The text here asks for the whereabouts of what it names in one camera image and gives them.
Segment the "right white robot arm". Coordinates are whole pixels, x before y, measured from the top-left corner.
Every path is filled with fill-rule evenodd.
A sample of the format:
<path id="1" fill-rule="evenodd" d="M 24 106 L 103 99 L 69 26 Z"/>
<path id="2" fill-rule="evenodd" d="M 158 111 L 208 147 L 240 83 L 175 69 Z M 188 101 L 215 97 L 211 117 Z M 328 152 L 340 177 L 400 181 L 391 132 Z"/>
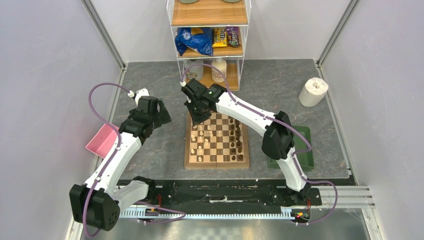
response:
<path id="1" fill-rule="evenodd" d="M 212 113 L 232 117 L 255 130 L 262 137 L 262 152 L 275 160 L 281 169 L 288 189 L 289 200 L 300 205 L 309 198 L 311 184 L 296 156 L 294 134 L 288 115 L 260 109 L 214 83 L 206 87 L 196 79 L 180 83 L 186 95 L 185 106 L 194 126 L 208 120 Z"/>

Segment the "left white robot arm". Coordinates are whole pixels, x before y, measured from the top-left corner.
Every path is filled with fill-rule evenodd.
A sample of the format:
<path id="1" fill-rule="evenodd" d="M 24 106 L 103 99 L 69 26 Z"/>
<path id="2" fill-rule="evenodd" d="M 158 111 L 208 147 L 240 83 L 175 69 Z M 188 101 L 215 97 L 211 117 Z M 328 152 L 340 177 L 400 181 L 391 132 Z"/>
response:
<path id="1" fill-rule="evenodd" d="M 116 190 L 117 183 L 131 158 L 153 131 L 171 122 L 162 99 L 141 96 L 137 107 L 115 131 L 117 137 L 106 158 L 84 184 L 75 184 L 69 191 L 73 219 L 100 230 L 110 231 L 121 211 L 138 201 L 152 204 L 157 198 L 154 180 L 135 177 Z"/>

